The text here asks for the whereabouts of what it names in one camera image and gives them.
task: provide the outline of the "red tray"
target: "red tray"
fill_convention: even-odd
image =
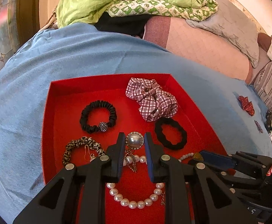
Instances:
[[[73,139],[91,136],[106,150],[109,145],[116,143],[119,132],[127,135],[132,131],[138,131],[143,135],[151,132],[154,143],[161,145],[154,132],[154,122],[144,121],[138,111],[139,104],[125,95],[131,77],[155,79],[163,90],[176,97],[178,111],[173,119],[187,131],[188,139],[182,150],[172,151],[164,148],[166,154],[176,158],[201,150],[226,154],[208,121],[170,74],[100,75],[53,81],[49,88],[44,111],[41,142],[42,167],[46,184],[63,168],[62,156],[65,146]],[[107,132],[89,135],[81,129],[79,119],[85,106],[96,100],[112,103],[116,108],[118,118],[116,125],[109,128]],[[109,112],[106,109],[96,109],[89,116],[89,124],[98,125],[99,122],[107,122],[108,118]],[[180,133],[175,128],[165,125],[163,132],[172,143],[180,141]],[[144,147],[135,151],[135,154],[145,155]],[[84,148],[74,149],[71,162],[77,166],[87,164],[84,155]],[[133,173],[128,167],[123,168],[122,178],[116,184],[116,188],[124,198],[137,202],[148,198],[153,193],[155,186],[149,180],[147,166],[137,163],[137,173]],[[160,201],[161,198],[150,207],[132,210],[114,201],[107,189],[106,223],[164,223],[164,206],[160,205]]]

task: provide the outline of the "light blue blanket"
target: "light blue blanket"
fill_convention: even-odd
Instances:
[[[43,188],[40,140],[51,81],[113,73],[171,73],[210,122],[225,149],[272,155],[265,105],[243,81],[138,38],[76,23],[37,33],[0,71],[0,215],[12,223]],[[253,102],[243,111],[238,95]],[[257,120],[264,133],[254,123]]]

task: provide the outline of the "black scrunchie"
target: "black scrunchie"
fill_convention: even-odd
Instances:
[[[179,130],[179,132],[182,134],[182,140],[181,142],[177,143],[176,145],[173,145],[170,141],[166,139],[166,136],[163,134],[162,125],[171,125]],[[183,127],[180,126],[180,124],[173,120],[172,118],[165,118],[161,117],[156,121],[155,124],[155,133],[157,135],[158,141],[162,143],[163,146],[171,149],[171,150],[180,150],[183,149],[183,147],[187,143],[187,132],[183,129]]]
[[[98,132],[98,131],[105,132],[107,130],[107,127],[104,128],[104,125],[103,125],[103,127],[98,127],[96,125],[90,126],[87,124],[88,115],[89,115],[90,111],[92,111],[95,108],[108,109],[110,112],[109,122],[108,123],[101,122],[101,123],[106,125],[107,127],[115,126],[115,121],[117,119],[117,115],[116,115],[116,110],[113,107],[113,105],[107,101],[97,100],[97,101],[92,102],[89,105],[87,105],[85,107],[85,109],[82,111],[81,118],[80,118],[80,124],[81,124],[82,130],[86,131],[89,134],[94,133],[94,132]]]

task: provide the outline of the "metal rivet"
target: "metal rivet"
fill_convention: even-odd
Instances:
[[[198,169],[204,169],[206,166],[202,162],[199,162],[198,164],[196,164],[196,167]]]
[[[170,156],[169,156],[169,155],[162,155],[162,156],[161,156],[161,159],[162,159],[163,161],[168,161],[168,160],[170,159]]]
[[[65,169],[66,169],[66,170],[72,170],[74,167],[75,167],[74,164],[69,163],[69,164],[67,164],[67,165],[65,166]]]
[[[109,159],[109,157],[107,155],[100,156],[101,161],[107,161],[108,159]]]

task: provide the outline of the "red and white checkered scrunchie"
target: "red and white checkered scrunchie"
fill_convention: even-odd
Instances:
[[[140,104],[139,112],[147,122],[156,121],[160,117],[171,118],[177,112],[175,97],[163,91],[155,79],[131,78],[126,96]]]

